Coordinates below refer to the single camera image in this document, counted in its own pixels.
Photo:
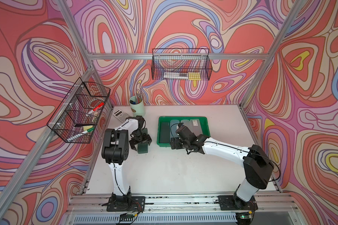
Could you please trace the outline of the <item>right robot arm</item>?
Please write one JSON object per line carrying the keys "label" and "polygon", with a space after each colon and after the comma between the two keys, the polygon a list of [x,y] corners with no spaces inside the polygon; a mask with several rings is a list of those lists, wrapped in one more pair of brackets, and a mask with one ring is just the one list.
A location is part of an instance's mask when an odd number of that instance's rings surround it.
{"label": "right robot arm", "polygon": [[258,145],[240,147],[204,134],[197,136],[183,123],[178,124],[170,144],[172,149],[185,149],[188,155],[191,153],[212,155],[243,167],[245,178],[233,195],[233,201],[237,205],[250,202],[259,190],[266,189],[271,182],[275,163]]}

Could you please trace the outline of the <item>dark green pencil case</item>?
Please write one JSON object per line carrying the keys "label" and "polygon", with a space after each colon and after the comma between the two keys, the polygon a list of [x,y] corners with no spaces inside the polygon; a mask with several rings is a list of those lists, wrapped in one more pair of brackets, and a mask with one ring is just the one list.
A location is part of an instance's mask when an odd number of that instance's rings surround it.
{"label": "dark green pencil case", "polygon": [[159,143],[169,143],[169,142],[170,142],[170,123],[161,122]]}

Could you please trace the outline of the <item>green plastic storage tray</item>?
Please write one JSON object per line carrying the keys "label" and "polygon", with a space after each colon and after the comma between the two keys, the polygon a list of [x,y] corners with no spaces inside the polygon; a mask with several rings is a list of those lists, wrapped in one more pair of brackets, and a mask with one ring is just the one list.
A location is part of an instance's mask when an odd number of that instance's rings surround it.
{"label": "green plastic storage tray", "polygon": [[161,122],[169,122],[171,120],[189,120],[190,119],[199,119],[200,124],[201,124],[201,129],[202,129],[202,134],[206,136],[210,136],[210,131],[209,131],[209,126],[208,126],[208,120],[206,117],[201,117],[201,116],[161,116],[158,119],[158,132],[157,132],[157,144],[160,147],[170,147],[170,142],[169,143],[159,143],[159,136],[160,136],[160,127],[161,127]]}

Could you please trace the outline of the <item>white calculator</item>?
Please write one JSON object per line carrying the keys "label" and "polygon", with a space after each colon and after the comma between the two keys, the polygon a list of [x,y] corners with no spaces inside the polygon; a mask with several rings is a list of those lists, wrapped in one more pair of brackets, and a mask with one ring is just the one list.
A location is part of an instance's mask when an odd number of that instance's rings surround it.
{"label": "white calculator", "polygon": [[121,123],[124,123],[130,115],[122,111],[121,109],[117,109],[112,114],[116,119],[118,119]]}

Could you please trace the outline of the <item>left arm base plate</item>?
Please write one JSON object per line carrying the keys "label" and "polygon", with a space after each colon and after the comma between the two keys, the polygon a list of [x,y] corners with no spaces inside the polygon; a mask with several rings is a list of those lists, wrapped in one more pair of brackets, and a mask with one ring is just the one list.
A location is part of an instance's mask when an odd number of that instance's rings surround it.
{"label": "left arm base plate", "polygon": [[106,206],[108,212],[134,211],[143,212],[145,209],[146,198],[144,196],[111,196],[109,201],[102,206]]}

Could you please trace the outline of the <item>teal pencil case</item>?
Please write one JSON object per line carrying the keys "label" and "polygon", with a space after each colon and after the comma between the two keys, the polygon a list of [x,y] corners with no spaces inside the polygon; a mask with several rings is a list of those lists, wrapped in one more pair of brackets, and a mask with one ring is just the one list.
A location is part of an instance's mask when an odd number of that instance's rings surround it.
{"label": "teal pencil case", "polygon": [[170,121],[170,139],[177,137],[176,130],[178,129],[179,123],[180,123],[179,120],[171,120]]}

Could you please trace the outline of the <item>clear rectangular barcode pencil case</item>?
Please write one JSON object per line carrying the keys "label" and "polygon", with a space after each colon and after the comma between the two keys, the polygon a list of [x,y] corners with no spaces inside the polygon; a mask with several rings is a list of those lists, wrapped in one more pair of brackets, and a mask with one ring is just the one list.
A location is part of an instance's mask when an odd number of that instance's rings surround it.
{"label": "clear rectangular barcode pencil case", "polygon": [[196,135],[199,136],[202,134],[201,124],[199,119],[190,119],[191,123],[191,131]]}

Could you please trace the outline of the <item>yellow box in back basket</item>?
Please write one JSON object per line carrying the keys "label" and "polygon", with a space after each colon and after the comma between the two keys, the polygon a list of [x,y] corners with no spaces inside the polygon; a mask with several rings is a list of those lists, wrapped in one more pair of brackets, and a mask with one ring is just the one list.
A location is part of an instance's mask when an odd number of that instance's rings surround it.
{"label": "yellow box in back basket", "polygon": [[200,72],[188,72],[188,80],[191,80],[191,81],[201,80]]}

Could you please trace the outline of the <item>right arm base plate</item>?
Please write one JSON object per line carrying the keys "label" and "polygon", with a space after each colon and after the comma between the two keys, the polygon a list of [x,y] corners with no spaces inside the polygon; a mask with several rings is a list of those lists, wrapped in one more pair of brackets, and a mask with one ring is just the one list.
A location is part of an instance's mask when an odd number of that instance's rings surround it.
{"label": "right arm base plate", "polygon": [[237,196],[218,196],[216,203],[219,204],[222,211],[256,211],[258,210],[258,205],[256,203],[255,197],[252,196],[250,201],[245,202],[244,200],[238,198]]}

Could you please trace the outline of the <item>light green pen cup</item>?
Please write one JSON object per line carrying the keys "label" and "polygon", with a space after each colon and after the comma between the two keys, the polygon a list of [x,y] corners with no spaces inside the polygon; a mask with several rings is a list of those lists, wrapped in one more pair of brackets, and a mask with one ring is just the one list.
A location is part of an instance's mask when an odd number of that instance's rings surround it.
{"label": "light green pen cup", "polygon": [[145,116],[145,106],[140,95],[130,97],[129,104],[134,116]]}

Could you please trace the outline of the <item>clear rounded pencil case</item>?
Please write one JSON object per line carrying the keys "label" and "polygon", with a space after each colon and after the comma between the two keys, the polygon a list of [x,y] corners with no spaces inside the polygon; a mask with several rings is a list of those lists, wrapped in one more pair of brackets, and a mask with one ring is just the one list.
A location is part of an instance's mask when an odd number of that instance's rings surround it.
{"label": "clear rounded pencil case", "polygon": [[181,120],[181,123],[183,123],[184,126],[188,127],[189,129],[191,129],[191,122],[189,120]]}

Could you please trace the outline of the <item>red marker in basket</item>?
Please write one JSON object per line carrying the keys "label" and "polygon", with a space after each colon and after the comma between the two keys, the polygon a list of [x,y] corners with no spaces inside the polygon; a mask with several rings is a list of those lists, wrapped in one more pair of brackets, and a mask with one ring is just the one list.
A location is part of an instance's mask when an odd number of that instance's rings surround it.
{"label": "red marker in basket", "polygon": [[104,102],[99,103],[94,109],[90,110],[87,114],[94,114],[96,111],[104,106]]}

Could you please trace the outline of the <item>green white marker in basket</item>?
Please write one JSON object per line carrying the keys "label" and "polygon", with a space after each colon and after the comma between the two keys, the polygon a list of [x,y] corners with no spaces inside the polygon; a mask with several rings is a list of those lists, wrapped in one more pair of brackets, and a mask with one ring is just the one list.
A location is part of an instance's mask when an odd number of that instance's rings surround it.
{"label": "green white marker in basket", "polygon": [[92,132],[92,131],[94,131],[94,127],[90,128],[90,129],[87,129],[87,130],[85,130],[85,131],[83,131],[83,132],[81,132],[81,133],[79,133],[79,134],[77,134],[77,135],[74,135],[74,136],[68,138],[67,141],[68,141],[68,142],[71,142],[71,141],[73,141],[73,140],[78,139],[78,138],[81,137],[81,136],[84,136],[84,135],[89,134],[89,133]]}

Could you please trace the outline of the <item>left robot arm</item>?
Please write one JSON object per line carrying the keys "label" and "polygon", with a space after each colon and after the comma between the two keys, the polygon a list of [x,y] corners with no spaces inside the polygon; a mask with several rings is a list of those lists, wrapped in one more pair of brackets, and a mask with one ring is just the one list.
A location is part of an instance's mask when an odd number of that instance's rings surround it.
{"label": "left robot arm", "polygon": [[145,128],[146,121],[142,116],[128,117],[117,128],[108,128],[104,133],[101,157],[109,165],[114,191],[111,199],[118,202],[131,202],[131,188],[124,176],[124,162],[130,150],[138,154],[148,153],[152,142],[151,136]]}

